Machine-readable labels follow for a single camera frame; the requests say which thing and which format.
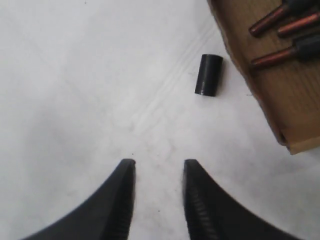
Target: black cylinder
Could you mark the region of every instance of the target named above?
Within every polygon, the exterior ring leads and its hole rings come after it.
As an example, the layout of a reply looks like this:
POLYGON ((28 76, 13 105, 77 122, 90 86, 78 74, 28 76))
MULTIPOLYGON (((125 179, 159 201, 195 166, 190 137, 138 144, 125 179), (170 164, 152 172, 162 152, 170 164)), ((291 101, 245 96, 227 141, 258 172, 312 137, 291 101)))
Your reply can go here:
POLYGON ((221 56, 204 54, 196 82, 195 93, 215 97, 220 83, 224 59, 221 56))
POLYGON ((316 5, 318 0, 282 0, 282 2, 288 4, 292 15, 299 15, 316 5))
POLYGON ((320 57, 320 32, 311 33, 293 40, 293 46, 297 49, 297 57, 306 62, 320 57))

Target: wood edge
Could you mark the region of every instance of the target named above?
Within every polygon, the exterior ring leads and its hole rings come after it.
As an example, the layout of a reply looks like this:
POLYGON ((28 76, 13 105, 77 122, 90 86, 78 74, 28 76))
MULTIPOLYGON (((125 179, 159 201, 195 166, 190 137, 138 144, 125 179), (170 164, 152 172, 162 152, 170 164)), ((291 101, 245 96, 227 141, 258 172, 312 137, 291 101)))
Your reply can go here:
POLYGON ((227 30, 228 25, 227 25, 226 21, 224 21, 224 16, 222 16, 220 14, 220 12, 218 10, 219 7, 218 7, 218 4, 216 1, 217 0, 207 0, 208 4, 210 6, 210 9, 211 9, 211 13, 212 13, 214 19, 216 20, 217 25, 220 29, 221 34, 222 34, 225 49, 226 49, 227 53, 229 54, 233 64, 235 65, 237 70, 243 76, 252 95, 258 101, 258 103, 259 103, 259 105, 265 115, 265 118, 266 118, 275 138, 277 139, 278 143, 282 146, 289 147, 286 138, 284 137, 282 131, 280 130, 279 125, 277 124, 277 121, 273 117, 271 108, 267 106, 265 101, 263 101, 262 94, 259 91, 259 89, 257 88, 257 86, 255 85, 255 82, 254 82, 252 75, 250 73, 249 66, 245 64, 246 59, 245 59, 244 55, 242 54, 242 52, 239 50, 238 47, 234 47, 237 44, 235 41, 232 41, 232 39, 234 39, 234 38, 232 36, 232 33, 227 30))

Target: white table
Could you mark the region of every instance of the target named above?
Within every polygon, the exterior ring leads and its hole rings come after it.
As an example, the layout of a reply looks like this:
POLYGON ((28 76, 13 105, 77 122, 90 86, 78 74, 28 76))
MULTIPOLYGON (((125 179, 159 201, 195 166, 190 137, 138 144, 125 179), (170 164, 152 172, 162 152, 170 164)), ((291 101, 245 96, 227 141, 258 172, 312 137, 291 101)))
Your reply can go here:
POLYGON ((320 149, 278 145, 205 0, 0 1, 0 239, 55 222, 137 161, 130 240, 186 240, 185 159, 277 227, 320 238, 320 149), (202 54, 218 98, 194 94, 202 54))

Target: black rubber grip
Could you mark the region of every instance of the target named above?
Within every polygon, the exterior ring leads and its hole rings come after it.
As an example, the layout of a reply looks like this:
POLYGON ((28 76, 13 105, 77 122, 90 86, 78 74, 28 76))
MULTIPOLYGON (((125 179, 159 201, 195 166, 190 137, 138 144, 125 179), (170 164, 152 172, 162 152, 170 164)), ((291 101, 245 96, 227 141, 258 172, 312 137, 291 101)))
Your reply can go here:
POLYGON ((299 15, 315 6, 318 0, 282 0, 282 2, 288 4, 292 15, 299 15))
POLYGON ((302 62, 320 57, 320 32, 294 39, 293 46, 296 47, 297 57, 302 62))

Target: copper rod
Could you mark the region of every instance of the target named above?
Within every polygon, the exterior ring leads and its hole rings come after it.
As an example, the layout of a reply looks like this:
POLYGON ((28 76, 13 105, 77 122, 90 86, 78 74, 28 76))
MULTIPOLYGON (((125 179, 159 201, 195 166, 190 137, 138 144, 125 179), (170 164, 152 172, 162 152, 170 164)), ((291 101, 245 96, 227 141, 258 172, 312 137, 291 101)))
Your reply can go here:
POLYGON ((271 67, 286 60, 292 59, 297 56, 298 50, 296 47, 291 46, 286 49, 256 58, 251 61, 251 67, 253 69, 261 69, 271 67))
POLYGON ((280 38, 284 38, 318 23, 320 23, 320 11, 280 27, 277 34, 280 38))
POLYGON ((258 37, 266 30, 272 28, 277 22, 286 18, 290 15, 290 8, 288 4, 282 4, 277 7, 275 10, 270 12, 264 18, 255 23, 252 27, 249 28, 249 32, 252 36, 258 37))

